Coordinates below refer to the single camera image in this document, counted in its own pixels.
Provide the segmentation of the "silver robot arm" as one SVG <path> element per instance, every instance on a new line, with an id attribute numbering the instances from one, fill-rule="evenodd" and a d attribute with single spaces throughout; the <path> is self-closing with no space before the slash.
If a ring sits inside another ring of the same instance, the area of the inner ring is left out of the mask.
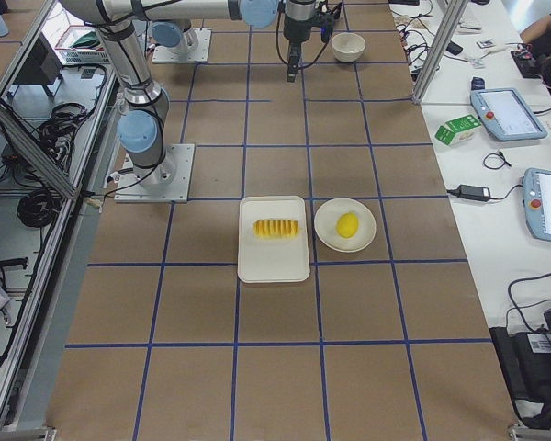
<path id="1" fill-rule="evenodd" d="M 190 52 L 198 46 L 198 37 L 189 19 L 154 21 L 152 38 L 174 52 Z"/>
<path id="2" fill-rule="evenodd" d="M 151 159 L 129 157 L 137 182 L 154 185 L 169 176 L 170 163 L 163 146 L 165 115 L 161 105 L 169 102 L 161 86 L 152 79 L 133 22 L 173 23 L 180 19 L 229 19 L 244 21 L 250 27 L 266 28 L 280 15 L 285 17 L 284 36 L 288 40 L 287 80 L 295 80 L 300 68 L 301 46 L 313 28 L 326 24 L 314 1 L 63 1 L 63 8 L 94 28 L 113 69 L 124 87 L 130 112 L 139 111 L 152 119 L 153 145 L 145 150 Z"/>

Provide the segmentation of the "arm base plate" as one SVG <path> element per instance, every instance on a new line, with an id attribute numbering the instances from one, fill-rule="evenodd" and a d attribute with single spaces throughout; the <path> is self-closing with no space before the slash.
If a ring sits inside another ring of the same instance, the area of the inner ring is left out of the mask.
<path id="1" fill-rule="evenodd" d="M 113 194 L 114 200 L 118 203 L 186 203 L 194 155 L 194 144 L 166 145 L 164 161 L 141 181 L 148 171 L 135 168 L 126 153 L 123 167 L 131 171 L 114 179 L 120 187 Z"/>
<path id="2" fill-rule="evenodd" d="M 206 62 L 211 41 L 210 28 L 190 28 L 186 31 L 170 22 L 156 22 L 152 29 L 156 47 L 152 62 L 184 64 Z"/>

